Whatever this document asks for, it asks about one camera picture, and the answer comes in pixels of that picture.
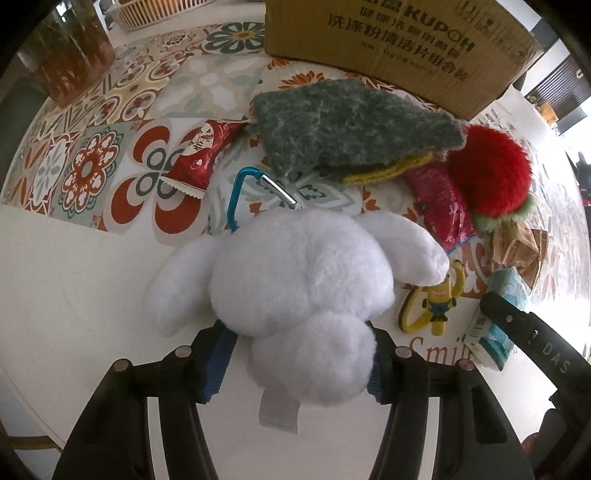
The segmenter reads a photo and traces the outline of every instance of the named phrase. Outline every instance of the patterned tablecloth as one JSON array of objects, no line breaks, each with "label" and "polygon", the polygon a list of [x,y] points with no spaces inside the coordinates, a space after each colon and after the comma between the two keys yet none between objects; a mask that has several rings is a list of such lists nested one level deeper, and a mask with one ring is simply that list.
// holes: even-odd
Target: patterned tablecloth
[{"label": "patterned tablecloth", "polygon": [[[236,173],[245,166],[268,170],[265,151],[249,125],[223,157],[203,200],[185,196],[161,180],[204,119],[249,118],[258,92],[291,89],[314,82],[357,77],[372,88],[437,109],[393,85],[333,67],[269,57],[263,52],[264,25],[233,22],[158,35],[117,51],[109,73],[66,109],[48,100],[17,152],[2,201],[57,220],[119,235],[135,235],[178,246],[204,232],[226,229],[225,212]],[[564,153],[548,150],[556,139],[516,92],[512,111],[494,102],[474,121],[511,133],[530,155],[537,211],[532,227],[550,233],[548,260],[534,292],[534,303],[557,296],[578,299],[589,317],[589,240],[582,202]],[[518,109],[538,122],[522,127]],[[292,175],[285,186],[306,208],[347,214],[387,209],[422,223],[403,180],[364,187],[343,186],[316,174]],[[280,207],[280,201],[247,180],[238,224]],[[462,336],[486,290],[491,274],[488,238],[479,235],[454,253],[467,280],[447,332],[405,335],[391,325],[397,343],[412,346],[430,360],[453,363],[468,356]]]}]

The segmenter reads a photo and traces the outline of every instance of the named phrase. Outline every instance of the round table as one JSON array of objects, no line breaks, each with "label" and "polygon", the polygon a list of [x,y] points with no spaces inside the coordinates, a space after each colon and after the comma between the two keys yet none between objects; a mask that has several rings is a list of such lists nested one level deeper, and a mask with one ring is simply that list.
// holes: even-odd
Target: round table
[{"label": "round table", "polygon": [[[194,27],[117,48],[97,85],[59,109],[48,100],[15,156],[2,191],[0,365],[22,402],[63,446],[111,363],[161,359],[190,343],[213,313],[171,338],[142,317],[141,297],[160,265],[188,239],[226,229],[233,178],[244,166],[268,170],[256,129],[247,127],[217,166],[201,201],[160,180],[207,118],[249,118],[258,92],[357,77],[436,109],[392,85],[332,67],[266,56],[261,18]],[[533,107],[509,89],[473,122],[510,132],[532,161],[537,210],[533,228],[550,234],[548,258],[532,310],[583,352],[588,344],[590,255],[582,201],[566,155]],[[343,186],[314,174],[291,176],[287,189],[309,208],[350,215],[388,209],[422,223],[403,180]],[[280,201],[247,181],[236,213],[251,221]],[[489,238],[479,235],[451,254],[466,284],[442,337],[406,335],[396,305],[376,320],[399,345],[448,364],[469,356],[462,337],[491,274]],[[203,429],[221,478],[359,479],[369,475],[388,408],[364,393],[334,408],[302,406],[300,434],[258,424],[262,390],[248,377],[240,339],[221,392],[200,406]],[[536,431],[553,386],[520,351],[502,373],[483,369],[515,430]],[[437,399],[431,399],[421,478],[430,478]],[[167,478],[158,418],[150,403],[157,478]]]}]

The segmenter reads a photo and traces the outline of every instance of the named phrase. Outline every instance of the white table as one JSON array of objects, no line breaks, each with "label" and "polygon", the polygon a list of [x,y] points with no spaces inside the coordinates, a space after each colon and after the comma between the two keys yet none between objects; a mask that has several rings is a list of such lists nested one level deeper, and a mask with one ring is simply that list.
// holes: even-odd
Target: white table
[{"label": "white table", "polygon": [[[219,19],[216,6],[220,7]],[[201,19],[207,13],[207,23],[254,20],[252,8],[258,8],[262,20],[262,5],[245,8],[248,11],[241,5],[214,4],[194,14],[203,14]],[[185,21],[181,16],[175,22],[181,20]],[[163,23],[151,28],[171,30],[177,25]],[[548,176],[576,204],[576,185],[564,152],[533,108],[514,90],[492,107],[504,111],[504,118],[510,118],[536,147]],[[200,328],[214,321],[213,315],[202,318],[174,337],[164,338],[143,318],[144,289],[173,247],[141,235],[114,235],[7,205],[0,205],[0,225],[0,365],[21,401],[60,446],[114,360],[126,357],[134,364],[159,360],[176,346],[190,343]],[[572,251],[559,252],[562,257],[555,277],[576,272],[588,285],[589,243],[586,237],[579,237],[574,241],[582,245],[582,251],[587,248],[586,256],[577,259]],[[560,284],[554,299],[541,302],[535,311],[582,351],[589,340],[589,295],[577,294],[565,285]],[[476,302],[460,299],[457,314],[471,315]],[[376,321],[376,326],[390,330],[395,337],[400,336],[396,313],[393,310]],[[565,317],[568,322],[558,322]],[[199,407],[220,478],[368,477],[388,407],[377,405],[364,393],[340,407],[302,406],[297,436],[260,427],[262,390],[248,377],[245,358],[246,346],[239,340],[220,394]],[[523,439],[536,431],[551,406],[547,398],[554,388],[532,362],[517,352],[502,374],[483,373],[518,436]],[[430,403],[421,479],[430,478],[433,464],[437,403],[437,399]],[[158,479],[167,479],[154,407],[155,401],[151,401],[155,470]]]}]

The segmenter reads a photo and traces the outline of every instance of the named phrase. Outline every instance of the red packaging bag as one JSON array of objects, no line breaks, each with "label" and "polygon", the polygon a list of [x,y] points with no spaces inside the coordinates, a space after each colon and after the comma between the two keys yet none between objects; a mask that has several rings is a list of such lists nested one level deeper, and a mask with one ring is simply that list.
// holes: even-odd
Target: red packaging bag
[{"label": "red packaging bag", "polygon": [[245,126],[246,122],[207,120],[170,171],[161,177],[163,182],[191,197],[203,198],[223,151]]},{"label": "red packaging bag", "polygon": [[448,254],[476,235],[466,202],[445,164],[433,161],[402,176],[417,199],[425,227]]}]

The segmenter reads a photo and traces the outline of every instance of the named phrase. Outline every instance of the blue carabiner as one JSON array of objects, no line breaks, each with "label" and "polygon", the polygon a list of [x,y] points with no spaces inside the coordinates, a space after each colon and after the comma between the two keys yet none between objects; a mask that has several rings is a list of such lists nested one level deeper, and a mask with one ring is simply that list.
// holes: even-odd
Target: blue carabiner
[{"label": "blue carabiner", "polygon": [[285,202],[290,209],[301,209],[301,205],[297,203],[297,200],[295,200],[295,198],[287,193],[277,182],[266,175],[262,170],[259,170],[255,167],[244,167],[238,172],[238,175],[236,175],[234,187],[232,188],[232,194],[230,195],[230,201],[228,203],[228,225],[230,226],[232,233],[238,230],[238,225],[236,224],[235,218],[236,207],[240,198],[242,185],[248,176],[255,177],[258,181],[263,182],[266,185],[266,188],[275,193],[275,195]]}]

